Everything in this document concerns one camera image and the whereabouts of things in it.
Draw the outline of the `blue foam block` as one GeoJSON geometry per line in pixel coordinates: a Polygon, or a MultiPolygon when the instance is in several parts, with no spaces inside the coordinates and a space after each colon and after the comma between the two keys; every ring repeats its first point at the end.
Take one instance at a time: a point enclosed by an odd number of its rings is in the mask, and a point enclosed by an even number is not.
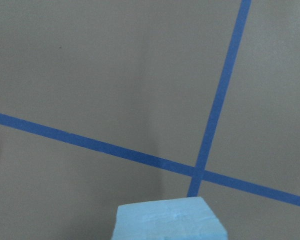
{"type": "Polygon", "coordinates": [[[120,205],[113,240],[226,240],[228,233],[202,197],[120,205]]]}

